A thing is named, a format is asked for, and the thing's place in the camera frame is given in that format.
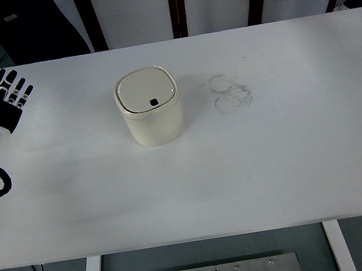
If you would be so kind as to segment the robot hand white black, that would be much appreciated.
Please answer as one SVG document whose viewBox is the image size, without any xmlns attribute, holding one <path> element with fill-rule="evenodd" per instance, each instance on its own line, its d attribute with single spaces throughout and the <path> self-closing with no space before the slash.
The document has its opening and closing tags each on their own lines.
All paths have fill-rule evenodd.
<svg viewBox="0 0 362 271">
<path fill-rule="evenodd" d="M 15 69 L 0 69 L 0 138 L 16 130 L 34 86 Z"/>
</svg>

